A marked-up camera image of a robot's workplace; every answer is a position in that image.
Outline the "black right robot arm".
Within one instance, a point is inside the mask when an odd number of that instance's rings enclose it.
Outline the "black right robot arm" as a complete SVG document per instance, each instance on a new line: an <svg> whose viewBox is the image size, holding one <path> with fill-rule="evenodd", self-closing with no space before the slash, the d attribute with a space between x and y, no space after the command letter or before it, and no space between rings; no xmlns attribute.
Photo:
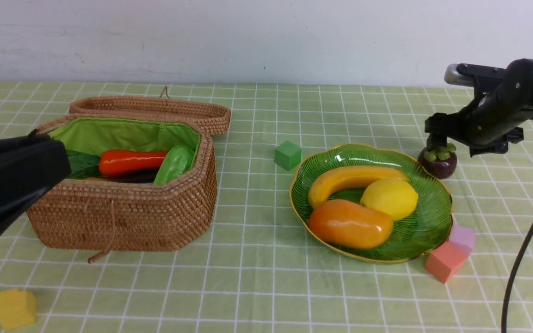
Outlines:
<svg viewBox="0 0 533 333"><path fill-rule="evenodd" d="M446 147L451 139L467 146L470 156L505 154L510 143L524 139L521 124L533 120L533 59L505 69L451 64L444 80L472 88L474 96L458 112L436 112L425 121L427 150Z"/></svg>

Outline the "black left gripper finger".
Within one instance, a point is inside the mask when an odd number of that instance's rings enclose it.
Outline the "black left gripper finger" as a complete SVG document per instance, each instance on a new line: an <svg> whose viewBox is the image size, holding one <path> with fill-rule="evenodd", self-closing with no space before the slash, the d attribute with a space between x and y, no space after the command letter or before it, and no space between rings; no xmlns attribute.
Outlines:
<svg viewBox="0 0 533 333"><path fill-rule="evenodd" d="M70 172L65 145L47 134L0 139L0 236Z"/></svg>

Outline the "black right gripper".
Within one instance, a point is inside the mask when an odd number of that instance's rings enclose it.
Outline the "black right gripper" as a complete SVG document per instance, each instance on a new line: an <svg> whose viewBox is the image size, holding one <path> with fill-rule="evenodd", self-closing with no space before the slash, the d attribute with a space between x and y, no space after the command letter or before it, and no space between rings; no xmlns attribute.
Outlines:
<svg viewBox="0 0 533 333"><path fill-rule="evenodd" d="M524 129L514 114L496 111L436 112L425 121L427 150L447 148L448 139L468 147L471 157L478 154L505 154L509 144L524 140Z"/></svg>

